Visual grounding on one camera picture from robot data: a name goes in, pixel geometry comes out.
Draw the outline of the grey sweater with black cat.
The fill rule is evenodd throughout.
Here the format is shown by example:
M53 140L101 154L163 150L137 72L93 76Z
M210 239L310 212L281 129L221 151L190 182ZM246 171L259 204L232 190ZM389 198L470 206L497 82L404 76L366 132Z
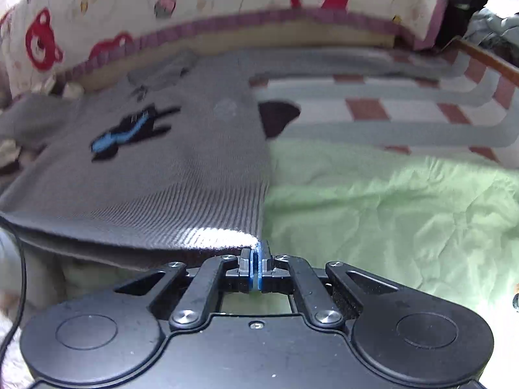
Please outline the grey sweater with black cat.
M3 216L101 250L254 245L270 161L252 74L240 52L185 52L81 99L23 97L1 135L37 156Z

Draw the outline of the light green quilted garment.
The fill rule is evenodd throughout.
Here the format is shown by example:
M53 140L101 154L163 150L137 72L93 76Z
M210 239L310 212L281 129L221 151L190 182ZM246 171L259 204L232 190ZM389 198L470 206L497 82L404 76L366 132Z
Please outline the light green quilted garment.
M518 172L483 156L279 139L263 235L276 254L342 260L488 320L518 293Z

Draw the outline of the folded white garment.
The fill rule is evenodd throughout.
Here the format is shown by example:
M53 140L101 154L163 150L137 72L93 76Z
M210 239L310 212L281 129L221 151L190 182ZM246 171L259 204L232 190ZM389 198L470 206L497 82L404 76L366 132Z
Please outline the folded white garment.
M51 77L3 108L1 173L16 170L20 156L38 154L70 120L84 94L80 83L61 83Z

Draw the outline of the bear print quilt purple trim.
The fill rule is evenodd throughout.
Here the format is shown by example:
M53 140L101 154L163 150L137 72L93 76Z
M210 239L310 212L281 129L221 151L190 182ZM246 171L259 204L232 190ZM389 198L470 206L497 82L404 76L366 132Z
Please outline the bear print quilt purple trim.
M167 45L217 53L240 47L345 45L438 36L446 0L19 0L1 12L1 90L74 81Z

